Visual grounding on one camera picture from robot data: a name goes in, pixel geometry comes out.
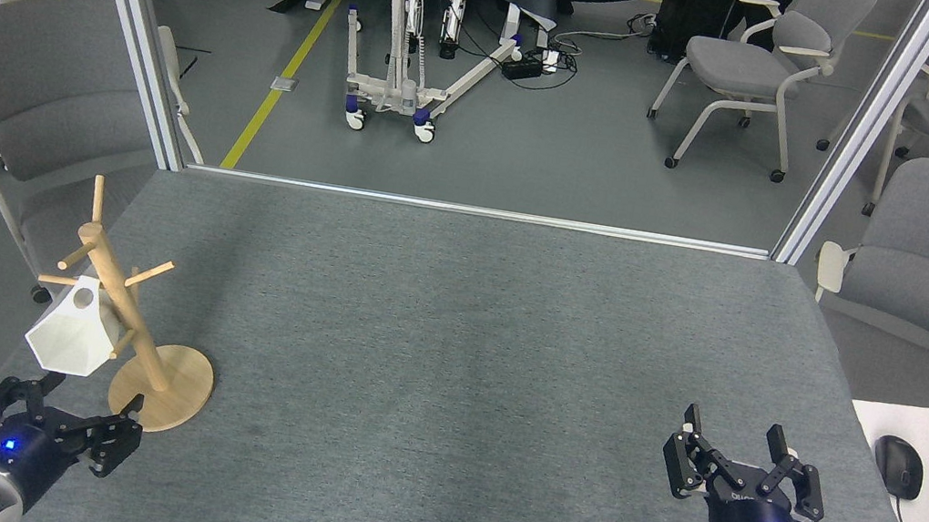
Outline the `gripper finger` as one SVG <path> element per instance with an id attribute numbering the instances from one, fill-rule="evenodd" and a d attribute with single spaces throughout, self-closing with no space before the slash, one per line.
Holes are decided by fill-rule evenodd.
<path id="1" fill-rule="evenodd" d="M 139 447 L 144 431 L 133 414 L 142 410 L 144 401 L 145 395 L 137 394 L 117 414 L 85 419 L 66 415 L 54 424 L 52 436 L 61 455 L 71 464 L 86 461 L 97 478 L 108 476 Z"/>
<path id="2" fill-rule="evenodd" d="M 38 380 L 21 380 L 9 376 L 0 383 L 0 427 L 3 414 L 13 404 L 23 401 L 26 403 L 26 413 L 30 415 L 32 423 L 43 425 L 46 418 L 46 395 L 53 392 L 65 381 L 66 375 L 48 372 Z"/>
<path id="3" fill-rule="evenodd" d="M 750 481 L 756 505 L 760 508 L 762 522 L 818 522 L 823 519 L 824 504 L 819 469 L 803 463 L 788 447 L 788 441 L 779 424 L 772 425 L 766 434 L 771 470 L 759 469 L 756 479 Z M 785 479 L 793 483 L 795 502 L 788 499 L 780 484 Z"/>
<path id="4" fill-rule="evenodd" d="M 722 454 L 701 433 L 701 411 L 691 403 L 683 412 L 684 422 L 678 432 L 663 445 L 670 492 L 675 498 L 692 493 L 712 494 L 713 480 L 721 480 L 734 491 L 741 491 L 741 466 Z"/>

